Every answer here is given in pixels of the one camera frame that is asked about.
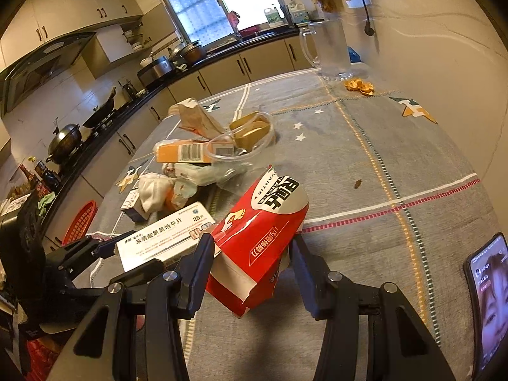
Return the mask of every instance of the table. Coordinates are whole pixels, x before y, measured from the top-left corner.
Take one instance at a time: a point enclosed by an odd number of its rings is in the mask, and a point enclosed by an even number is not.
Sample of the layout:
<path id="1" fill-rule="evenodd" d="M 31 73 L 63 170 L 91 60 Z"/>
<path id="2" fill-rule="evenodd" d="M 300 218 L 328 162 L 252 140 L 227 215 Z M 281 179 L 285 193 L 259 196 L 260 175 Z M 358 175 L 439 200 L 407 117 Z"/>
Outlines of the table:
<path id="1" fill-rule="evenodd" d="M 354 69 L 374 83 L 374 96 L 348 92 L 313 69 L 250 83 L 201 103 L 220 99 L 213 115 L 223 124 L 251 109 L 273 116 L 277 172 L 297 179 L 309 195 L 302 233 L 311 252 L 354 282 L 395 282 L 456 378 L 466 379 L 473 325 L 462 264 L 499 230 L 496 216 L 477 174 L 426 110 L 431 105 L 419 105 L 362 63 Z M 153 145 L 192 137 L 178 122 L 176 116 L 162 121 L 118 180 L 128 170 L 160 173 Z M 111 189 L 89 232 L 110 236 L 146 226 L 119 216 L 132 186 L 122 193 L 118 186 Z M 204 204 L 220 221 L 236 199 L 219 190 Z M 148 223 L 154 221 L 156 214 Z M 92 265 L 75 284 L 106 286 L 122 272 L 113 257 Z M 243 319 L 206 294 L 195 319 L 180 330 L 190 379 L 303 381 L 313 377 L 324 322 L 305 311 L 289 268 L 273 299 Z M 367 353 L 366 319 L 360 330 L 359 363 Z M 364 374 L 365 365 L 359 365 L 357 378 Z"/>

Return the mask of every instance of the pitcher handle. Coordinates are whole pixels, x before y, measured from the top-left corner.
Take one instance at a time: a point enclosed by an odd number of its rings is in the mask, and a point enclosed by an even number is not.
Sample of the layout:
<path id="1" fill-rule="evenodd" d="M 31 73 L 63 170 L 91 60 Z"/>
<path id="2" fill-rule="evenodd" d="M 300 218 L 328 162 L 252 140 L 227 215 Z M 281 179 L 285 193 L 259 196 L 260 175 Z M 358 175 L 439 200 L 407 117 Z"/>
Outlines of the pitcher handle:
<path id="1" fill-rule="evenodd" d="M 313 32 L 310 29 L 302 30 L 300 33 L 300 45 L 302 46 L 303 56 L 307 59 L 307 61 L 314 67 L 319 67 L 319 62 L 315 61 L 312 58 L 311 53 L 309 52 L 309 47 L 307 45 L 307 36 L 309 34 L 313 34 Z"/>

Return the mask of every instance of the red box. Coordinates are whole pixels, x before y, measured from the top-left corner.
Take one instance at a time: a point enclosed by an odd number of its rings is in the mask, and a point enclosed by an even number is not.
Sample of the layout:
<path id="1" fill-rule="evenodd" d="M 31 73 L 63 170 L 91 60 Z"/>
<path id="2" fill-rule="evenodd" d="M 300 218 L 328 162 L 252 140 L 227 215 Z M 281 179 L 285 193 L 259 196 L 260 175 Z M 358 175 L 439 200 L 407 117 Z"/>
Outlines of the red box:
<path id="1" fill-rule="evenodd" d="M 308 208 L 305 189 L 270 168 L 213 230 L 215 259 L 206 290 L 239 318 L 270 298 L 283 252 Z"/>

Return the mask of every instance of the glass mug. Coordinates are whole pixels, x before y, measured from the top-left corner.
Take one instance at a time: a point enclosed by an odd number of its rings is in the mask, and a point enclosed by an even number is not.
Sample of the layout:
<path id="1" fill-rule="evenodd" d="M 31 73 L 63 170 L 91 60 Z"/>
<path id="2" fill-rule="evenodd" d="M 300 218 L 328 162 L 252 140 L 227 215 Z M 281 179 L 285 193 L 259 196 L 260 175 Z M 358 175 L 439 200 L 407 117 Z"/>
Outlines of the glass mug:
<path id="1" fill-rule="evenodd" d="M 314 39 L 316 59 L 309 52 L 307 35 L 312 35 Z M 309 23 L 300 29 L 300 44 L 308 62 L 314 67 L 321 67 L 321 75 L 325 80 L 340 81 L 352 77 L 346 36 L 340 20 Z"/>

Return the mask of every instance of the metal screw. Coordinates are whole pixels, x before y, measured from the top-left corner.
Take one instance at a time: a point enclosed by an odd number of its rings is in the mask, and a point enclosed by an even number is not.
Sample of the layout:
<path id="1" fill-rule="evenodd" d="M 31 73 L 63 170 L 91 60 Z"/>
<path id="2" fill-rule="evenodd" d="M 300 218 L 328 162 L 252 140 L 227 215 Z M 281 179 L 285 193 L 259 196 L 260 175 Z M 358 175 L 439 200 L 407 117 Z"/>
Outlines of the metal screw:
<path id="1" fill-rule="evenodd" d="M 394 294 L 395 292 L 397 292 L 398 287 L 392 282 L 387 282 L 386 284 L 384 284 L 384 290 L 389 294 Z"/>
<path id="2" fill-rule="evenodd" d="M 176 271 L 164 272 L 162 277 L 164 278 L 164 281 L 174 281 L 176 278 L 178 278 L 178 272 Z"/>
<path id="3" fill-rule="evenodd" d="M 116 292 L 120 291 L 121 289 L 122 284 L 120 284 L 120 282 L 115 282 L 114 284 L 108 286 L 108 292 L 110 294 L 116 294 Z"/>
<path id="4" fill-rule="evenodd" d="M 328 279 L 332 282 L 339 282 L 342 279 L 342 274 L 336 271 L 328 272 Z"/>

